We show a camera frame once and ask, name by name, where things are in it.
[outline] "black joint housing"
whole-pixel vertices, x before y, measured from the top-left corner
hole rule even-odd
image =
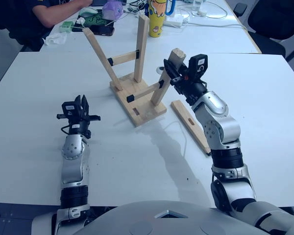
[[[133,94],[131,94],[131,95],[129,95],[127,98],[126,98],[126,101],[128,102],[128,103],[130,103],[130,102],[132,102],[132,101],[134,101],[134,95]]]
[[[233,149],[211,149],[214,166],[223,169],[239,168],[244,165],[243,155],[240,148]]]
[[[79,207],[88,202],[88,187],[70,187],[61,191],[61,209]]]
[[[136,59],[139,58],[139,50],[136,50]]]
[[[108,60],[109,64],[110,64],[111,66],[113,66],[113,59],[110,57],[110,58],[108,58],[107,60]]]
[[[164,80],[161,80],[161,81],[159,81],[159,89],[161,89],[162,88],[162,86],[163,86],[163,84],[165,83],[165,81]]]

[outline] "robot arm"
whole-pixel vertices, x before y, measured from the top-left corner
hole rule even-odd
[[[207,55],[193,56],[189,67],[175,68],[164,60],[171,85],[186,97],[203,127],[213,160],[211,191],[216,207],[269,234],[294,235],[294,216],[266,202],[257,202],[247,165],[243,162],[240,126],[226,103],[201,77],[208,68]]]
[[[90,154],[87,139],[90,139],[91,132],[88,126],[91,121],[100,120],[99,116],[88,115],[89,105],[85,96],[82,100],[79,95],[75,101],[64,102],[62,110],[64,114],[58,114],[57,118],[67,118],[69,125],[61,128],[67,137],[62,148],[61,207],[57,211],[55,235],[61,234],[59,229],[68,221],[74,222],[76,230],[84,227],[90,209],[87,200]]]

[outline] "wooden plank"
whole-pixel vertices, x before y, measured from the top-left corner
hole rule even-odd
[[[138,19],[138,32],[136,41],[136,50],[139,50],[139,58],[135,61],[134,69],[134,79],[138,83],[142,81],[148,26],[149,18],[145,15],[140,15]]]
[[[127,100],[127,102],[132,102],[132,101],[139,99],[139,98],[141,98],[151,92],[154,92],[154,91],[160,89],[162,87],[162,85],[163,85],[163,81],[161,80],[155,84],[150,85],[149,87],[146,87],[143,90],[136,92],[135,94],[128,96],[126,98],[126,100]]]
[[[124,107],[126,113],[135,126],[140,126],[145,122],[164,114],[167,111],[167,108],[163,103],[160,103],[157,106],[152,104],[150,101],[151,94],[147,94],[131,103],[126,101],[126,97],[128,97],[130,94],[134,94],[148,87],[143,79],[140,83],[137,83],[134,80],[134,73],[130,73],[121,77],[119,81],[123,87],[122,91],[118,91],[112,82],[110,82],[110,88]]]
[[[108,61],[110,63],[111,66],[115,66],[118,64],[122,64],[131,60],[136,60],[136,51],[133,52],[129,52],[123,55],[118,55],[118,56],[114,56],[114,57],[110,57],[108,58]]]
[[[201,127],[198,125],[197,121],[195,121],[185,108],[181,100],[176,100],[171,103],[171,107],[178,115],[178,117],[182,120],[183,124],[187,127],[189,132],[192,134],[193,138],[199,145],[199,147],[208,155],[211,154],[211,150],[209,148],[207,139]]]
[[[102,65],[104,66],[107,73],[111,77],[111,79],[114,83],[114,86],[116,86],[119,91],[122,91],[122,86],[121,86],[116,74],[114,73],[109,61],[107,60],[106,56],[104,55],[99,43],[97,42],[95,35],[93,34],[93,32],[89,28],[84,28],[83,32],[84,32],[86,38],[88,39],[89,43],[92,45],[95,53],[97,54],[99,60],[102,63]]]
[[[169,60],[175,65],[175,68],[178,70],[180,68],[180,66],[182,65],[185,57],[186,57],[186,55],[184,54],[183,51],[181,51],[179,48],[175,48],[171,51],[171,54],[169,56]],[[162,89],[155,91],[152,95],[152,98],[151,98],[151,102],[155,106],[157,106],[161,102],[168,87],[170,86],[171,79],[168,76],[166,70],[163,70],[159,81],[161,81],[161,80],[164,80],[164,84],[163,84]]]

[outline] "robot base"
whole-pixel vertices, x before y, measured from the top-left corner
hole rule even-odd
[[[175,201],[135,202],[114,208],[74,235],[268,235],[219,211]]]

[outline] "person's arm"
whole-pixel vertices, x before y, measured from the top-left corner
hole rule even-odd
[[[73,0],[71,2],[46,7],[38,5],[32,11],[41,24],[46,28],[52,28],[55,24],[67,19],[83,7],[92,4],[93,0]]]

